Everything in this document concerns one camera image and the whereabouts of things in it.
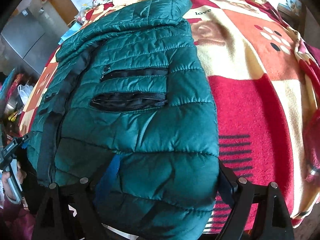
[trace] black clamp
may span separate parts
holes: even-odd
[[[278,185],[275,182],[268,186],[252,184],[245,178],[238,178],[221,161],[219,165],[218,191],[232,211],[220,234],[217,238],[212,236],[212,239],[294,240],[289,212]],[[98,169],[91,181],[82,178],[76,184],[63,187],[50,184],[37,213],[32,240],[78,240],[81,237],[86,240],[126,239],[107,233],[109,230],[101,224],[92,204],[92,192],[105,169],[106,166]],[[244,232],[244,227],[253,203],[258,203],[258,210],[249,235]],[[76,218],[70,213],[68,204],[76,209]],[[80,235],[77,234],[76,223],[81,228]]]
[[[232,210],[216,240],[294,240],[290,215],[278,184],[255,185],[246,178],[238,178],[221,161],[219,166],[218,191]],[[249,235],[244,226],[253,203],[258,203],[258,210]]]

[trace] blanket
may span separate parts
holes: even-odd
[[[267,185],[275,181],[294,227],[316,203],[320,188],[307,181],[302,131],[317,111],[314,70],[319,66],[299,32],[266,0],[191,0],[198,57],[217,104],[220,159],[237,176]],[[121,6],[90,11],[83,28]],[[20,131],[30,129],[41,96],[57,68],[44,69],[26,105]],[[246,229],[252,228],[253,206]],[[230,212],[217,197],[204,232],[219,232]]]

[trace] person's hand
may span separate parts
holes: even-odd
[[[18,167],[18,173],[17,173],[17,178],[20,184],[22,184],[23,180],[26,178],[27,174],[23,170],[21,170],[21,164],[20,162],[17,162],[17,167]],[[8,171],[2,172],[2,185],[5,190],[5,194],[11,198],[12,200],[15,200],[15,197],[10,189],[8,179],[10,178],[11,174]]]

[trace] polka dots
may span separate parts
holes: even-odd
[[[278,36],[282,37],[282,35],[277,31],[275,31],[275,34],[277,34]]]
[[[289,51],[285,46],[281,45],[280,48],[282,49],[282,51],[283,51],[284,53],[286,53],[286,54],[288,54],[288,55],[291,54],[290,51]]]
[[[263,36],[263,37],[265,37],[266,39],[268,39],[268,40],[272,40],[272,38],[270,37],[270,35],[268,35],[268,34],[266,34],[266,33],[264,33],[264,32],[261,32],[261,35]]]
[[[274,44],[272,42],[270,44],[276,51],[280,51],[280,48],[276,44]]]
[[[291,49],[291,45],[290,45],[290,43],[288,42],[288,41],[286,41],[284,38],[279,38],[279,37],[282,37],[282,35],[281,35],[281,33],[279,33],[278,31],[272,31],[270,28],[268,28],[268,27],[261,27],[261,26],[259,26],[259,25],[254,25],[254,27],[256,28],[256,29],[258,29],[258,30],[260,30],[260,31],[262,31],[262,32],[260,32],[261,33],[261,35],[264,37],[264,38],[266,38],[267,40],[269,40],[269,41],[272,41],[272,40],[274,40],[274,41],[276,41],[276,43],[273,43],[273,42],[270,42],[270,45],[271,45],[271,47],[273,48],[273,49],[275,49],[276,51],[278,51],[278,52],[280,52],[281,50],[284,52],[284,53],[286,53],[286,54],[288,54],[288,55],[290,55],[290,54],[292,54],[292,49]]]
[[[270,30],[268,27],[263,27],[268,33],[271,33],[271,34],[273,34],[273,31],[272,30]]]
[[[275,41],[281,43],[281,40],[280,40],[277,36],[271,35],[271,37],[272,37]]]
[[[284,43],[284,45],[286,45],[286,46],[290,47],[289,42],[287,42],[285,39],[281,39],[281,41]]]
[[[259,25],[255,25],[255,27],[256,27],[258,30],[263,31],[263,29],[262,29]]]

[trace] green puffer jacket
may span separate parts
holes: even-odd
[[[97,212],[147,240],[198,239],[217,191],[216,106],[182,18],[190,8],[145,0],[66,40],[32,125],[28,158],[46,186],[118,156]]]

